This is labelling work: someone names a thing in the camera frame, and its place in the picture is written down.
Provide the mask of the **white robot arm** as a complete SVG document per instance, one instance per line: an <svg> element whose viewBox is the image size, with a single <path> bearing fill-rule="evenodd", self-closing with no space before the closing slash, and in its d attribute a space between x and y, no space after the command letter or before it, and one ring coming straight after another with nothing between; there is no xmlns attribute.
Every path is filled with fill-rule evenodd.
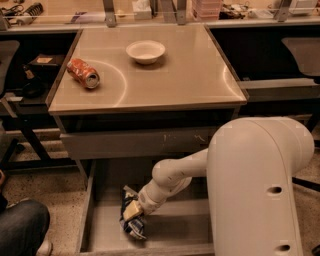
<svg viewBox="0 0 320 256"><path fill-rule="evenodd" d="M292 178L314 148L312 134L294 119L232 120L208 148L156 163L140 191L125 187L120 225L143 238L143 216L204 177L216 256L303 256Z"/></svg>

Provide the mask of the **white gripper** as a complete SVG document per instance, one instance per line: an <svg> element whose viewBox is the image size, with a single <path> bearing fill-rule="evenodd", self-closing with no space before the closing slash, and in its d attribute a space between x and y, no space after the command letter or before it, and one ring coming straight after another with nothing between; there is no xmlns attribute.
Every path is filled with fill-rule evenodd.
<svg viewBox="0 0 320 256"><path fill-rule="evenodd" d="M169 190L144 186L138 193L138 201L131 201L124 209L123 218L129 221L143 212L149 215L160 208L169 197Z"/></svg>

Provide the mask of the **person hand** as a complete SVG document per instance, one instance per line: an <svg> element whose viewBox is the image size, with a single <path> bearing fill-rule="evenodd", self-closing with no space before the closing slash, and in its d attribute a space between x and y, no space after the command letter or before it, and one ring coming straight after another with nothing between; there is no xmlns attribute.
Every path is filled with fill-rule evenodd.
<svg viewBox="0 0 320 256"><path fill-rule="evenodd" d="M6 176L4 172L0 169L0 187L2 187L5 184Z"/></svg>

